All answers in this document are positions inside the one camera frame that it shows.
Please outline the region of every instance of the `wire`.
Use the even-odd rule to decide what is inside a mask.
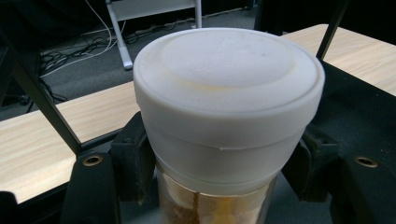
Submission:
[[[125,44],[134,44],[142,37],[145,37],[145,36],[148,36],[148,35],[153,35],[153,34],[159,33],[160,31],[171,31],[171,30],[174,30],[176,28],[177,21],[173,22],[173,26],[171,28],[166,28],[167,25],[168,24],[164,24],[164,25],[161,25],[161,26],[158,26],[158,27],[154,27],[154,28],[152,28],[151,31],[149,31],[147,33],[144,33],[142,35],[138,35],[136,32],[134,32],[133,34],[126,36],[124,42],[125,42]]]
[[[58,102],[66,102],[68,101],[68,99],[60,94],[54,93],[52,91],[52,89],[50,88],[50,86],[40,77],[38,79],[38,82],[45,87],[45,89],[47,90],[47,93],[49,94],[49,96],[52,98],[52,102],[56,104],[56,101]],[[29,107],[27,108],[25,114],[30,113],[30,111],[32,110],[33,105],[35,104],[34,101],[31,101],[31,103],[29,104]]]
[[[81,62],[81,61],[84,61],[84,60],[87,60],[87,59],[90,59],[90,58],[99,56],[99,55],[105,53],[106,51],[108,51],[109,49],[111,49],[111,48],[115,45],[115,43],[117,42],[117,41],[115,41],[115,43],[112,44],[110,29],[107,27],[106,23],[102,20],[102,18],[97,14],[97,12],[93,9],[93,7],[91,6],[90,2],[89,2],[88,0],[85,0],[85,2],[86,2],[87,5],[90,7],[90,9],[92,10],[92,12],[96,15],[96,17],[99,19],[99,21],[105,26],[105,28],[106,28],[106,30],[107,30],[107,32],[108,32],[108,38],[109,38],[109,39],[108,39],[108,43],[107,43],[106,48],[105,48],[103,51],[101,51],[101,52],[99,52],[99,53],[96,53],[96,54],[91,54],[91,55],[90,55],[90,54],[87,54],[87,55],[89,55],[88,57],[85,57],[85,58],[82,58],[82,59],[73,61],[73,62],[71,62],[71,63],[66,63],[66,62],[67,62],[66,59],[61,60],[61,61],[60,61],[60,63],[62,63],[61,66],[58,66],[57,68],[53,69],[52,71],[48,72],[47,74],[42,75],[41,77],[43,77],[43,78],[44,78],[44,77],[47,77],[47,76],[53,74],[54,72],[56,72],[56,71],[58,71],[58,70],[60,70],[60,69],[62,69],[62,68],[64,68],[64,67],[66,67],[66,66],[68,66],[68,65],[70,65],[70,64],[78,63],[78,62]],[[77,54],[78,56],[85,55],[85,53],[81,53],[80,50],[78,50],[77,53],[78,53],[78,54]]]
[[[84,33],[82,35],[91,35],[91,34],[100,33],[100,32],[103,32],[103,31],[106,31],[106,29],[97,30],[97,31],[90,31],[90,32]]]
[[[58,70],[61,67],[64,67],[64,65],[68,65],[67,63],[74,59],[74,58],[79,58],[79,57],[92,57],[92,52],[96,49],[99,49],[102,47],[103,40],[102,39],[94,39],[92,43],[88,46],[86,46],[83,49],[76,50],[72,53],[62,53],[60,51],[53,51],[50,52],[46,55],[42,55],[41,57],[41,64],[40,64],[40,73],[44,74],[44,72],[52,70]]]

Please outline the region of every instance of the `wooden table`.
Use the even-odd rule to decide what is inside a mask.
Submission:
[[[327,25],[284,35],[316,53]],[[396,47],[338,29],[325,61],[396,95]],[[139,110],[133,83],[57,105],[81,142],[122,128]],[[0,122],[0,190],[19,203],[69,180],[75,155],[40,111]]]

